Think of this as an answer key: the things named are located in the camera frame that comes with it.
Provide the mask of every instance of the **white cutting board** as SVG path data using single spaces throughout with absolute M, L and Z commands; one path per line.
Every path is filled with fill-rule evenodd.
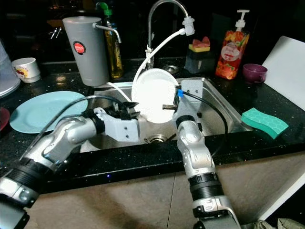
M 263 66 L 265 84 L 305 110 L 305 43 L 280 37 Z

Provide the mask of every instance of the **blue connector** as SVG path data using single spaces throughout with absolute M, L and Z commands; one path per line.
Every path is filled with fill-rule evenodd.
M 178 96 L 183 98 L 183 90 L 182 89 L 178 89 Z

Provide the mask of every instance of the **green bottle cap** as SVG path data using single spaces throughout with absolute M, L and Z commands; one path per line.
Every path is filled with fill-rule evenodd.
M 111 16 L 112 15 L 112 10 L 108 8 L 108 5 L 105 2 L 100 3 L 101 8 L 104 10 L 105 16 Z

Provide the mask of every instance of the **purple cup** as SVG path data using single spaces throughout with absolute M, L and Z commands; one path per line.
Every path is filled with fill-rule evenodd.
M 243 75 L 246 83 L 264 82 L 267 71 L 267 68 L 255 63 L 247 63 L 243 66 Z

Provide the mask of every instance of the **white cable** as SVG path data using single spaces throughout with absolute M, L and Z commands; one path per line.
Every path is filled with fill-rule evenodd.
M 136 81 L 138 80 L 138 77 L 140 75 L 140 72 L 142 71 L 142 69 L 145 67 L 145 65 L 147 64 L 147 62 L 156 54 L 156 52 L 158 52 L 167 42 L 169 42 L 171 39 L 173 39 L 174 37 L 178 36 L 178 35 L 184 35 L 185 34 L 185 29 L 180 29 L 179 31 L 173 33 L 172 35 L 170 35 L 168 38 L 166 38 L 163 42 L 161 42 L 161 44 L 158 45 L 158 47 L 148 56 L 146 57 L 146 59 L 143 61 L 143 63 L 141 64 L 141 66 L 139 67 L 137 73 L 135 74 L 135 77 L 133 79 L 132 84 L 136 83 Z
M 118 90 L 119 93 L 121 93 L 121 95 L 124 96 L 124 98 L 128 101 L 131 102 L 131 99 L 115 84 L 111 83 L 111 82 L 107 82 L 108 85 L 110 85 L 111 87 L 115 88 L 116 90 Z

